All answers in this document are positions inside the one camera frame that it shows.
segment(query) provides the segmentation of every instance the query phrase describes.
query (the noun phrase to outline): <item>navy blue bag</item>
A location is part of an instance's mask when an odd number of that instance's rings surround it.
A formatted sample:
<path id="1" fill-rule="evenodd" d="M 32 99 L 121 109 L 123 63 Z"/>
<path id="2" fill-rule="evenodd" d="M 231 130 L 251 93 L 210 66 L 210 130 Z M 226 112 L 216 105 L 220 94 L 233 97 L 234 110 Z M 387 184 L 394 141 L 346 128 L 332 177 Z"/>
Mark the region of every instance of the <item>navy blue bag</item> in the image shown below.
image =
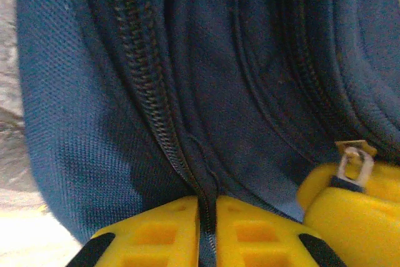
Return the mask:
<path id="1" fill-rule="evenodd" d="M 26 137 L 82 243 L 187 195 L 215 265 L 215 200 L 288 218 L 334 142 L 400 162 L 398 0 L 17 0 Z"/>

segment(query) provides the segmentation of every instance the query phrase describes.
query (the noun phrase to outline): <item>yellow clip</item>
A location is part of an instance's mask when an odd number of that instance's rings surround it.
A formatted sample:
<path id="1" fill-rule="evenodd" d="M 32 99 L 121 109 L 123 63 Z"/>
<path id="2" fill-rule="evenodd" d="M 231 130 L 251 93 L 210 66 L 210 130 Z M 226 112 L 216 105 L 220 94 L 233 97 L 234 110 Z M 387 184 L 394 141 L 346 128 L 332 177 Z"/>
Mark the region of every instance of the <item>yellow clip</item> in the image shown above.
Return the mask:
<path id="1" fill-rule="evenodd" d="M 315 229 L 348 267 L 400 266 L 400 204 L 327 188 L 308 207 Z"/>
<path id="2" fill-rule="evenodd" d="M 299 239 L 310 228 L 228 196 L 217 201 L 217 267 L 318 267 Z"/>
<path id="3" fill-rule="evenodd" d="M 350 164 L 346 168 L 348 178 L 356 178 L 360 167 Z M 300 185 L 297 201 L 306 211 L 316 196 L 329 186 L 331 177 L 337 173 L 338 164 L 322 164 L 315 168 Z M 365 194 L 383 200 L 400 202 L 400 168 L 375 162 L 374 169 L 365 185 Z"/>
<path id="4" fill-rule="evenodd" d="M 192 267 L 198 265 L 196 197 L 185 197 L 100 229 L 92 238 L 115 238 L 96 267 Z"/>

